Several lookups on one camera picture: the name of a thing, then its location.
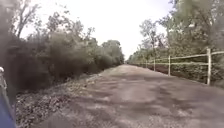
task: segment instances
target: gravel path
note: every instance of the gravel path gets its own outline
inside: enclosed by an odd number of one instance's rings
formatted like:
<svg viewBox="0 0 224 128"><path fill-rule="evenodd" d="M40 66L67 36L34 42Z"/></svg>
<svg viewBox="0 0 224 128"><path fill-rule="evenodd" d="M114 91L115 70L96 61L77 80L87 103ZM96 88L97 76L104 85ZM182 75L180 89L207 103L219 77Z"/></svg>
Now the gravel path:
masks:
<svg viewBox="0 0 224 128"><path fill-rule="evenodd" d="M35 128L224 128L224 91L122 65Z"/></svg>

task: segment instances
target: green foliage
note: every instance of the green foliage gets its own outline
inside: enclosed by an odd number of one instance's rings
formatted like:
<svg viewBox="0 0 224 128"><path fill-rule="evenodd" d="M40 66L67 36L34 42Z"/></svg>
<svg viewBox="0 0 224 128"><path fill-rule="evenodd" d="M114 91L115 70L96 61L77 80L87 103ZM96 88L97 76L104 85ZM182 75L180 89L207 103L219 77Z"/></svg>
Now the green foliage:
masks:
<svg viewBox="0 0 224 128"><path fill-rule="evenodd" d="M81 21L70 20L67 10L53 13L48 22L42 24L42 21L35 19L37 5L31 7L35 10L30 12L32 14L27 17L28 21L19 22L18 26L21 28L17 31L14 27L16 17L23 14L22 11L29 6L29 1L26 1L19 2L15 14L0 12L4 14L0 17L5 16L0 19L4 23L0 24L3 35L0 35L0 39L4 39L0 43L0 65L5 68L7 83L17 92L38 90L50 86L54 81L63 81L83 73L96 73L123 64L119 41L109 40L102 46L98 45L97 40L92 37L95 29L88 28L84 32ZM29 23L34 23L36 32L27 39L20 39L23 27Z"/></svg>
<svg viewBox="0 0 224 128"><path fill-rule="evenodd" d="M171 3L173 10L170 14L156 22L166 29L166 39L160 40L165 47L154 45L154 50L151 47L146 47L150 46L148 44L159 44L159 40L156 38L159 34L154 32L156 30L155 23L145 20L141 25L141 33L144 38L147 34L151 35L149 36L151 37L150 41L142 43L141 48L129 58L129 63L145 62L154 58L168 58L169 55L176 57L204 54L208 47L212 51L224 49L223 0L174 0ZM223 86L224 83L222 60L222 56L213 56L212 62L217 64L213 65L212 82L217 86L220 86L220 83ZM207 58L189 58L173 62L206 63ZM171 67L171 71L173 75L206 82L206 66L175 65Z"/></svg>

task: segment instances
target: white fence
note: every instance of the white fence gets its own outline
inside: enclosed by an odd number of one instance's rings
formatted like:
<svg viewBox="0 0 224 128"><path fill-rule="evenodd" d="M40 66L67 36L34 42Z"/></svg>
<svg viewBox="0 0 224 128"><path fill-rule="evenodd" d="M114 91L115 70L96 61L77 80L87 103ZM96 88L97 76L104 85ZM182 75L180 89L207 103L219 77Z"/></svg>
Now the white fence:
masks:
<svg viewBox="0 0 224 128"><path fill-rule="evenodd" d="M198 55L191 55L191 56L183 56L183 57L171 57L163 58L163 59L156 59L152 61L146 61L145 63L139 63L144 65L151 65L153 64L154 71L156 70L156 64L159 65L168 65L168 75L171 73L171 65L204 65L208 66L208 72L207 72L207 84L210 85L211 83L211 73L212 73L212 55L217 54L224 54L224 51L217 51L217 52L211 52L211 49L207 49L207 54L198 54ZM207 56L207 63L204 62L181 62L181 63L172 63L172 60L178 60L178 59L188 59L188 58L196 58L196 57L202 57ZM156 61L161 60L168 60L168 63L156 63Z"/></svg>

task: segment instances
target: fence post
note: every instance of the fence post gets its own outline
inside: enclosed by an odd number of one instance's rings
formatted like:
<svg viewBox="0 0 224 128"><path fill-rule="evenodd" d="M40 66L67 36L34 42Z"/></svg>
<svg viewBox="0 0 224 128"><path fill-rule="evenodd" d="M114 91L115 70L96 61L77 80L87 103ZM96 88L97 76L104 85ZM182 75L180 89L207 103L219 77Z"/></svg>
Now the fence post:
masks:
<svg viewBox="0 0 224 128"><path fill-rule="evenodd" d="M210 85L211 82L211 73L212 73L212 55L211 49L207 48L207 56L208 56L208 78L207 78L207 85Z"/></svg>
<svg viewBox="0 0 224 128"><path fill-rule="evenodd" d="M168 69L168 75L170 76L170 67L171 67L171 63L170 63L170 56L169 56L169 69Z"/></svg>
<svg viewBox="0 0 224 128"><path fill-rule="evenodd" d="M154 71L156 71L156 59L155 58L153 60L153 68L154 68Z"/></svg>
<svg viewBox="0 0 224 128"><path fill-rule="evenodd" d="M147 60L145 61L145 68L147 68Z"/></svg>

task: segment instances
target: overcast sky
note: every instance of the overcast sky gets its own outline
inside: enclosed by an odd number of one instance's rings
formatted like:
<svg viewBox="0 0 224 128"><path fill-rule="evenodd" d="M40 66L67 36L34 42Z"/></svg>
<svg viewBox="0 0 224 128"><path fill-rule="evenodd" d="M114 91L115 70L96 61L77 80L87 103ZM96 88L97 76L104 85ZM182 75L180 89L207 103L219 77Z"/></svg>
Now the overcast sky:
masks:
<svg viewBox="0 0 224 128"><path fill-rule="evenodd" d="M57 9L55 2L67 5L72 18L79 17L85 28L94 27L93 36L99 43L109 39L119 40L125 58L135 52L141 43L141 22L145 19L158 20L171 9L169 0L41 0L41 13L54 12Z"/></svg>

